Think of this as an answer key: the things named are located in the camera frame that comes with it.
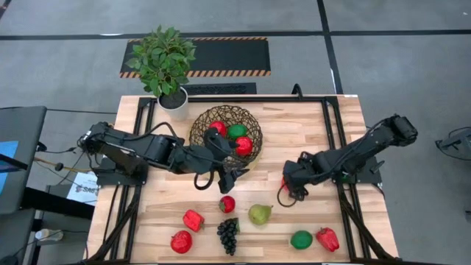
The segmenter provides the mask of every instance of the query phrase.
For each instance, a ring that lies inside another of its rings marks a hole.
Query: white paper
[[[97,198],[98,185],[96,184],[95,174],[93,172],[88,174],[77,173],[74,183],[68,191],[67,199],[95,206]]]

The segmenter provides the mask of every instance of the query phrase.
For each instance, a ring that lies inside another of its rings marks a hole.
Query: strawberry
[[[224,196],[219,201],[219,209],[223,213],[230,213],[236,207],[236,201],[231,196]]]

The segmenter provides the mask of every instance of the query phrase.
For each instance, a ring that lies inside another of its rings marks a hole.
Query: blue screen
[[[0,154],[13,158],[18,148],[18,141],[0,142]],[[3,191],[8,173],[0,173],[0,194]]]

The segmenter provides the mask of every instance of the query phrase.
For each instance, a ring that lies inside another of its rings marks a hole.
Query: white flower pot
[[[170,116],[170,119],[174,121],[184,121],[188,117],[188,93],[186,93],[186,90],[184,88],[180,87],[180,89],[183,92],[185,92],[186,99],[183,105],[175,109],[168,109],[168,108],[163,107],[162,104],[160,103],[160,97],[157,98],[157,101],[160,107],[163,108],[167,112],[167,114]]]

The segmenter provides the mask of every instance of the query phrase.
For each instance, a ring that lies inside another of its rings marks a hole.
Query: pear
[[[254,225],[264,225],[272,214],[272,207],[268,205],[252,205],[249,210],[249,219]]]

